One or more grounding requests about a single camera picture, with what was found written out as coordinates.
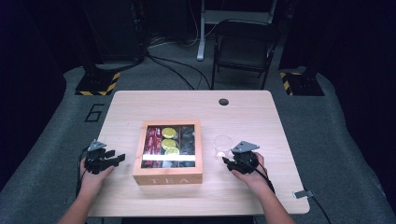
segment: gray carpet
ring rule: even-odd
[[[192,65],[210,81],[212,48],[213,41],[208,40],[203,62],[196,61],[198,43],[191,47],[165,44],[148,51],[158,57]],[[375,173],[347,132],[332,84],[318,75],[325,96],[288,96],[277,70],[281,51],[282,44],[276,52],[265,89],[274,96],[304,186],[314,191],[332,223],[396,223]],[[102,67],[121,65],[113,63]],[[199,84],[200,75],[196,71],[171,65],[195,89],[198,85],[199,90],[208,89],[204,79]],[[75,87],[83,75],[82,68],[64,74],[67,90],[63,101],[29,155],[0,193],[0,223],[55,223],[72,202],[78,155],[98,136],[113,97],[113,94],[76,96]],[[252,75],[246,75],[249,76],[247,84],[259,87],[260,82]],[[186,83],[176,74],[146,58],[138,66],[121,72],[115,91],[187,89]],[[216,89],[248,88],[217,83]],[[94,104],[103,104],[95,108],[102,111],[98,122],[84,122]],[[309,213],[293,216],[297,223],[326,223],[314,201],[310,199],[309,203]],[[258,223],[265,223],[263,216],[256,218]],[[88,221],[100,223],[101,220],[89,218]],[[105,218],[105,223],[120,222],[120,217]]]

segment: black chair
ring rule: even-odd
[[[280,33],[273,24],[229,19],[215,31],[215,55],[212,68],[214,89],[216,70],[220,67],[262,74],[262,90],[274,56]]]

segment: human hand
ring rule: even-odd
[[[81,189],[79,191],[78,196],[85,197],[86,199],[93,200],[96,198],[96,195],[99,193],[102,188],[103,182],[105,178],[110,175],[114,166],[110,166],[104,171],[100,172],[97,175],[91,174],[84,168],[85,158],[80,162],[80,176],[81,180]]]
[[[262,167],[264,167],[264,157],[258,152],[255,152],[254,154],[256,154],[259,163],[262,165]],[[263,175],[266,175],[266,169],[264,168],[265,169],[265,171],[264,171],[264,169],[262,167],[259,165],[256,169],[259,170]],[[231,170],[231,173],[233,173],[233,175],[236,176],[236,178],[245,182],[245,184],[255,194],[259,194],[263,188],[269,189],[268,183],[256,171],[252,172],[249,175],[243,175],[236,170]]]

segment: lemon slice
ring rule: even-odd
[[[165,151],[165,155],[178,155],[179,150],[177,147],[170,147],[168,150]]]
[[[175,129],[173,129],[173,128],[164,128],[163,129],[163,137],[174,138],[175,136],[177,136]]]
[[[161,146],[163,149],[168,150],[171,147],[176,147],[176,141],[172,139],[163,139],[161,141]]]

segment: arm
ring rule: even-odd
[[[264,158],[260,153],[255,153],[259,159],[259,163],[264,166]],[[265,174],[262,167],[259,165],[257,169]],[[285,210],[279,199],[268,187],[267,182],[257,172],[249,175],[242,175],[238,171],[232,170],[234,176],[245,182],[245,184],[257,195],[262,204],[262,211],[265,214],[265,219],[268,224],[274,223],[295,223]]]
[[[76,200],[58,221],[58,224],[85,223],[91,204],[99,193],[105,178],[114,170],[114,166],[110,166],[98,175],[93,175],[89,172],[85,172],[83,168],[84,161],[85,160],[82,160],[80,165],[82,178],[81,190]]]

